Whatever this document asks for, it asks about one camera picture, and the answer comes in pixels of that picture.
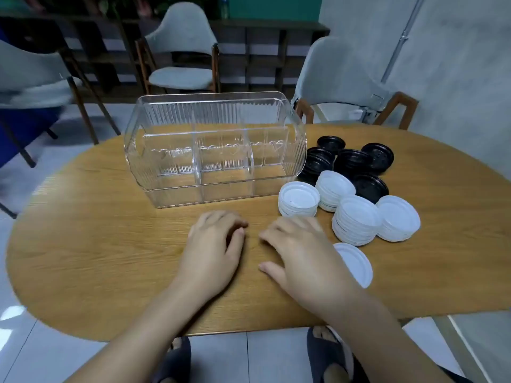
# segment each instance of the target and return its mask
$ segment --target chair backrest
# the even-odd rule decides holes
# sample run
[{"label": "chair backrest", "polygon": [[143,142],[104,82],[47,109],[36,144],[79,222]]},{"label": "chair backrest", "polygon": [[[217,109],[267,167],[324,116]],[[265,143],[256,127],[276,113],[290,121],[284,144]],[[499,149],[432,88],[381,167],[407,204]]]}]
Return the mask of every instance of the chair backrest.
[{"label": "chair backrest", "polygon": [[170,6],[162,23],[146,36],[151,52],[201,52],[211,55],[217,42],[208,18],[199,5],[177,2]]},{"label": "chair backrest", "polygon": [[0,91],[48,85],[70,75],[59,53],[27,52],[0,40]]},{"label": "chair backrest", "polygon": [[307,53],[293,103],[300,98],[310,105],[339,102],[381,110],[390,93],[371,79],[348,44],[327,36],[316,40]]}]

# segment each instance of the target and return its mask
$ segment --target transparent storage box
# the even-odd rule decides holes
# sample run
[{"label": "transparent storage box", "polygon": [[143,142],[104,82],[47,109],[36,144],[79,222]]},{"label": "transparent storage box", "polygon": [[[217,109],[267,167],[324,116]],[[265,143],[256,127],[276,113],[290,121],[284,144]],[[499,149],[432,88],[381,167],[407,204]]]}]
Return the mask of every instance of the transparent storage box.
[{"label": "transparent storage box", "polygon": [[143,96],[124,140],[157,208],[277,194],[306,149],[305,127],[279,92]]}]

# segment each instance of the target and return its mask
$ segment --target person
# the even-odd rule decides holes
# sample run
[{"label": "person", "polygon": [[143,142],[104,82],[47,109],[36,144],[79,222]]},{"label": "person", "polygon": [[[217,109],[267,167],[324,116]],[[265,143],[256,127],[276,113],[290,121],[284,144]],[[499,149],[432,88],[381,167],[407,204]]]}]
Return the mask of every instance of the person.
[{"label": "person", "polygon": [[[228,287],[247,226],[236,212],[202,214],[189,231],[172,283],[67,382],[186,383],[189,339],[175,337],[205,303]],[[326,327],[309,330],[314,383],[452,382],[387,308],[355,281],[316,218],[278,218],[259,237],[284,263],[264,262],[259,269],[343,340]]]}]

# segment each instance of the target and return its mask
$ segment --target bottle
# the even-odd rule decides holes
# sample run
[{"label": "bottle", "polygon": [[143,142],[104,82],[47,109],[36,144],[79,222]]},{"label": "bottle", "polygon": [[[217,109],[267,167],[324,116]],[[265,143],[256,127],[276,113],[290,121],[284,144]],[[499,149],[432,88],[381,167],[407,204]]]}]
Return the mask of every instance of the bottle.
[{"label": "bottle", "polygon": [[229,0],[220,0],[220,17],[222,19],[229,18]]}]

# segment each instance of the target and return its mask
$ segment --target stack of white lids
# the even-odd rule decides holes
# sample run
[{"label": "stack of white lids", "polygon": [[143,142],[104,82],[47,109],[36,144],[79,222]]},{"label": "stack of white lids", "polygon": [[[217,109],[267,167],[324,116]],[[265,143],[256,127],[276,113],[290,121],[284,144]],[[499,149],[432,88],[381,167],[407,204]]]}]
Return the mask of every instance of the stack of white lids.
[{"label": "stack of white lids", "polygon": [[373,280],[373,268],[369,259],[351,244],[336,243],[334,248],[344,260],[353,277],[360,283],[360,286],[367,288]]},{"label": "stack of white lids", "polygon": [[333,170],[324,170],[316,182],[319,192],[319,207],[328,212],[335,212],[344,196],[354,195],[355,186],[346,177]]},{"label": "stack of white lids", "polygon": [[371,242],[381,229],[383,218],[378,207],[360,196],[345,196],[332,218],[332,229],[339,240],[361,246]]},{"label": "stack of white lids", "polygon": [[319,199],[319,192],[310,184],[291,181],[283,185],[278,193],[278,210],[284,217],[313,217]]},{"label": "stack of white lids", "polygon": [[376,203],[383,224],[378,236],[389,242],[400,242],[412,236],[421,227],[417,211],[406,200],[387,195]]}]

